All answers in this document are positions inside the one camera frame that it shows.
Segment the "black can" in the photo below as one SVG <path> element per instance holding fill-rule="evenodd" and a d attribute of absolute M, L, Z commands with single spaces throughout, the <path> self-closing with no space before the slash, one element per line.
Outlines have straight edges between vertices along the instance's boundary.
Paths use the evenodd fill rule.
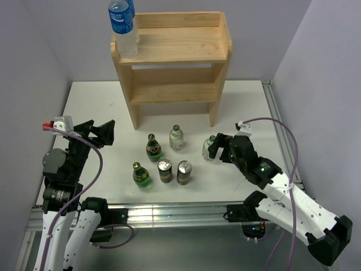
<path fill-rule="evenodd" d="M 167 158 L 162 158 L 157 164 L 157 169 L 159 171 L 160 180 L 163 183 L 169 183 L 173 179 L 172 174 L 172 162 Z"/>
<path fill-rule="evenodd" d="M 177 182 L 180 185 L 189 183 L 192 172 L 192 164 L 189 161 L 180 161 L 177 166 Z"/>

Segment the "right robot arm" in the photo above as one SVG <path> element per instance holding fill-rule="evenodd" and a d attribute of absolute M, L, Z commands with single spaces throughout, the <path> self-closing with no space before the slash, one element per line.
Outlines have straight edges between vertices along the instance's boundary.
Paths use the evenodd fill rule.
<path fill-rule="evenodd" d="M 215 158 L 221 148 L 219 159 L 235 165 L 247 181 L 259 188 L 244 200 L 245 216 L 276 223 L 295 234 L 318 262 L 332 266 L 350 243 L 352 221 L 328 211 L 298 186 L 290 184 L 278 165 L 257 154 L 249 137 L 219 133 L 210 139 L 209 157 Z"/>

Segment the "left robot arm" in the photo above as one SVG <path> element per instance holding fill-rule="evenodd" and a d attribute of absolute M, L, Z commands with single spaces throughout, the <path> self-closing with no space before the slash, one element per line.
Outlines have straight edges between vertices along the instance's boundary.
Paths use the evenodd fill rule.
<path fill-rule="evenodd" d="M 53 148 L 43 159 L 42 236 L 34 270 L 77 270 L 82 251 L 98 226 L 111 222 L 107 200 L 80 197 L 94 184 L 80 184 L 80 176 L 91 150 L 99 157 L 100 149 L 114 141 L 115 121 L 101 126 L 94 121 L 73 125 L 72 118 L 61 116 L 42 125 L 44 131 L 68 140 L 64 150 Z"/>

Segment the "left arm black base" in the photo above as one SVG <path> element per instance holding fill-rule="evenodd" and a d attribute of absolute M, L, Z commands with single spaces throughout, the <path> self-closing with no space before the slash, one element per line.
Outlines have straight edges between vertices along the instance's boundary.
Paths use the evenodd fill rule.
<path fill-rule="evenodd" d="M 106 220 L 101 220 L 99 226 L 93 232 L 90 242 L 91 243 L 108 243 L 114 235 L 114 227 L 103 228 L 106 225 L 113 224 L 126 224 L 128 217 L 127 208 L 116 208 L 109 210 L 109 216 Z"/>

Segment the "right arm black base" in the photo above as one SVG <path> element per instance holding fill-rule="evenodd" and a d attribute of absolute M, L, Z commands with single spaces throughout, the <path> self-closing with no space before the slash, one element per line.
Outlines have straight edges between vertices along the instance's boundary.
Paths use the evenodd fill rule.
<path fill-rule="evenodd" d="M 226 205 L 226 212 L 223 214 L 223 218 L 230 223 L 261 222 L 263 220 L 258 215 L 256 206 L 249 203 Z"/>

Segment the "clear glass bottle green cap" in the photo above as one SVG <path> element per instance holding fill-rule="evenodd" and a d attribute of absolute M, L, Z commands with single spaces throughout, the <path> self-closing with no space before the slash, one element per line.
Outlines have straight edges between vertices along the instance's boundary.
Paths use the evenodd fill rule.
<path fill-rule="evenodd" d="M 209 150 L 208 148 L 215 142 L 216 136 L 211 135 L 208 139 L 205 140 L 203 146 L 202 146 L 202 157 L 206 161 L 212 161 L 213 159 L 209 156 Z"/>

